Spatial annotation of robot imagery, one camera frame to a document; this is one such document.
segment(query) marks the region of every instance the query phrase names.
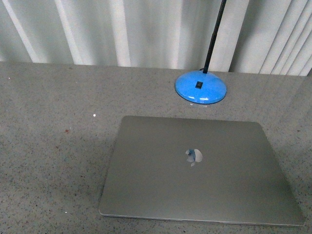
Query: white curtain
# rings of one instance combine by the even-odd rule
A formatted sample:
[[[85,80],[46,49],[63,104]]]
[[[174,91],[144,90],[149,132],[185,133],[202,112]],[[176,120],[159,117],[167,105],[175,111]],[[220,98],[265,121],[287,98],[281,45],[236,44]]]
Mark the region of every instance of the white curtain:
[[[204,66],[221,0],[1,0],[0,61]],[[312,0],[228,0],[210,71],[306,76]]]

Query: countertop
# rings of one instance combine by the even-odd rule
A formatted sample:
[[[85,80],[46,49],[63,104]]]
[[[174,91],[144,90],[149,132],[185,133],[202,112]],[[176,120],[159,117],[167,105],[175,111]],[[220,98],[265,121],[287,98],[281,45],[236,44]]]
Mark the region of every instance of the countertop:
[[[175,92],[185,72],[0,62],[0,233],[312,233],[312,77],[215,72],[226,97],[197,105]],[[260,123],[305,226],[102,217],[125,115]]]

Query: laptop lid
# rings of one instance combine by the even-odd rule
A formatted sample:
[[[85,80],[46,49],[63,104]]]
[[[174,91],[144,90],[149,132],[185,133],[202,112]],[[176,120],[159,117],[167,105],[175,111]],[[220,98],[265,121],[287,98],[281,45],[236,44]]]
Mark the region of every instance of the laptop lid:
[[[99,211],[105,216],[302,226],[255,122],[126,116]]]

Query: blue lamp base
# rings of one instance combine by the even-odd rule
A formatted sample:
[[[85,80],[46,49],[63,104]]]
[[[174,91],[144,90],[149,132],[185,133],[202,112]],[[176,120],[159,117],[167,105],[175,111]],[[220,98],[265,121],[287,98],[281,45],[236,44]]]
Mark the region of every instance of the blue lamp base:
[[[191,71],[175,82],[176,92],[184,99],[198,104],[212,104],[226,95],[225,83],[212,73]]]

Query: black switch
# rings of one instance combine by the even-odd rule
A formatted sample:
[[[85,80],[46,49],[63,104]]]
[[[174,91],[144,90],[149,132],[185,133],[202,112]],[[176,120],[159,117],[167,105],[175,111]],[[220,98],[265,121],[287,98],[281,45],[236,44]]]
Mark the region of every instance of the black switch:
[[[203,82],[197,81],[195,88],[201,89],[202,86],[203,86]]]

